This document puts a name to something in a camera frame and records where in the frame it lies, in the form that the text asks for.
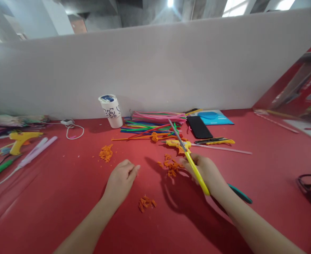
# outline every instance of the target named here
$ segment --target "glue gun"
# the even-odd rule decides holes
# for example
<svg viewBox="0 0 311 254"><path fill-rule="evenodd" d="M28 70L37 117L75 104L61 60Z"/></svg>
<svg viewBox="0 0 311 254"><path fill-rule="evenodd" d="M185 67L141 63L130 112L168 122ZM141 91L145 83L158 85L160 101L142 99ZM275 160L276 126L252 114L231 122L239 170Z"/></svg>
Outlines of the glue gun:
<svg viewBox="0 0 311 254"><path fill-rule="evenodd" d="M27 140L31 138L37 138L43 135L42 132L20 132L20 133L11 133L10 139L14 139L15 143L10 150L11 155L19 155L20 154L20 148Z"/></svg>
<svg viewBox="0 0 311 254"><path fill-rule="evenodd" d="M166 145L169 146L174 146L176 148L179 149L179 154L180 153L185 153L184 150L182 149L180 142L178 140L166 140L166 141L161 141L162 143L166 143ZM192 146L191 142L189 141L183 141L183 144L185 146L185 148L187 149L188 153L191 153L191 151L189 150L189 148Z"/></svg>

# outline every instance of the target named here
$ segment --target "white partition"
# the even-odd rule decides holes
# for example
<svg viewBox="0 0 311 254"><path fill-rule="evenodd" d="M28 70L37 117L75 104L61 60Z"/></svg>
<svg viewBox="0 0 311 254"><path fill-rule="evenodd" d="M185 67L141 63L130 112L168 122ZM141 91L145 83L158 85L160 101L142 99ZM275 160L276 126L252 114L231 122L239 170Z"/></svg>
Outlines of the white partition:
<svg viewBox="0 0 311 254"><path fill-rule="evenodd" d="M0 44L0 113L251 107L311 47L311 9Z"/></svg>

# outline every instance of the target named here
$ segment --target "scissor blade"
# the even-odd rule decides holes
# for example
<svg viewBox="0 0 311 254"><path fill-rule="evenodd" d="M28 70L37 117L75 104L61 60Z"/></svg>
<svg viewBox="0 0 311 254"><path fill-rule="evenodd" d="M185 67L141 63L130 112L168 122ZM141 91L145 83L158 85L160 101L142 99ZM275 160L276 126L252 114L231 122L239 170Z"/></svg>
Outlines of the scissor blade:
<svg viewBox="0 0 311 254"><path fill-rule="evenodd" d="M173 128L173 131L174 131L176 137L178 138L179 143L180 143L181 147L183 148L184 152L187 152L187 149L186 149L185 145L183 144L183 141L181 140L181 138L180 138L180 136L179 136L179 133L178 133L177 130L174 128L174 125L173 125L172 121L171 121L170 119L169 119L168 121L169 121L169 124L171 125L171 127Z"/></svg>

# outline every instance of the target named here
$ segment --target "charger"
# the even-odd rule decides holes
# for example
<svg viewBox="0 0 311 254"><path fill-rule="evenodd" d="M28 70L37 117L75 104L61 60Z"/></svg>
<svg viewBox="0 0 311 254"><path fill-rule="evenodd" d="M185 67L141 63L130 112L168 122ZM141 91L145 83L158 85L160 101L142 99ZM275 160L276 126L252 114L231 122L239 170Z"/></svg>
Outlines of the charger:
<svg viewBox="0 0 311 254"><path fill-rule="evenodd" d="M78 139L78 138L82 137L82 135L85 133L85 129L83 127L81 127L80 125L76 125L73 119L64 119L60 123L66 126L66 128L67 128L66 138L68 138L70 140ZM68 137L68 130L74 128L74 126L80 127L82 129L82 134L76 138L69 138Z"/></svg>

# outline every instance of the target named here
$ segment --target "yellow scissors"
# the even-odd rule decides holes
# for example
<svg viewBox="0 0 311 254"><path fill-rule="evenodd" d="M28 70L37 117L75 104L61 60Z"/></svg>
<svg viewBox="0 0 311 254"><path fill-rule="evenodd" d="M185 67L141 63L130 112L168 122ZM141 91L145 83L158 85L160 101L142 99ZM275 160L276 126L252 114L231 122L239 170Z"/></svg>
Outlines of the yellow scissors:
<svg viewBox="0 0 311 254"><path fill-rule="evenodd" d="M172 126L173 131L174 131L176 137L178 138L181 147L182 147L183 150L184 150L185 156L186 156L186 158L187 158L189 164L191 165L191 167L192 167L192 169L193 169L193 172L194 172L194 174L195 174L195 176L196 176L196 178L197 178L197 180L198 180L198 182L199 182L199 184L200 184L200 186L201 186L203 192L205 193L205 195L210 196L209 190L208 190L208 188L207 188L207 186L206 186L204 180L202 179L202 177L201 177L201 175L200 175L200 173L199 173L199 171L198 171L198 169L197 169L197 166L194 164L194 161L192 160L192 157L191 157L191 155L190 155L190 152L187 151L185 145L183 144L183 141L181 140L181 138L180 138L180 136L179 136L177 130L174 128L173 123L172 123L172 121L171 121L170 119L169 119L169 123L170 123L170 125Z"/></svg>

